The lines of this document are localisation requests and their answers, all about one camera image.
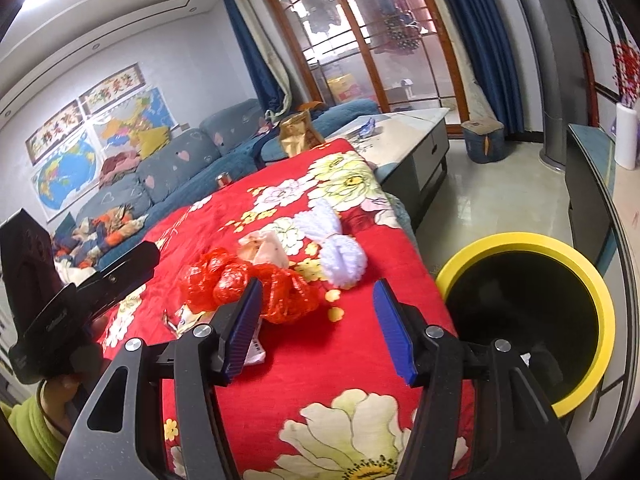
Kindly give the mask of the green sleeve forearm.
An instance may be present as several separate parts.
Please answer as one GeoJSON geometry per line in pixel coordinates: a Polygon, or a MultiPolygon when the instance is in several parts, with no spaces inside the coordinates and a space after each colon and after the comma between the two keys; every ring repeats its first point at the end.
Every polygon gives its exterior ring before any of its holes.
{"type": "Polygon", "coordinates": [[[39,394],[13,406],[1,403],[1,411],[30,457],[53,479],[66,439],[50,424],[39,394]]]}

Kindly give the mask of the person's left hand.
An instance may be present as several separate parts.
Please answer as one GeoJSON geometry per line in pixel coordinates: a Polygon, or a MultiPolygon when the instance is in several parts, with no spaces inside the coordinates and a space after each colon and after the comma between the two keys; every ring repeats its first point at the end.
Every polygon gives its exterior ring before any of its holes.
{"type": "Polygon", "coordinates": [[[61,375],[46,379],[40,388],[39,401],[47,424],[63,437],[72,429],[66,405],[73,401],[82,384],[81,374],[61,375]]]}

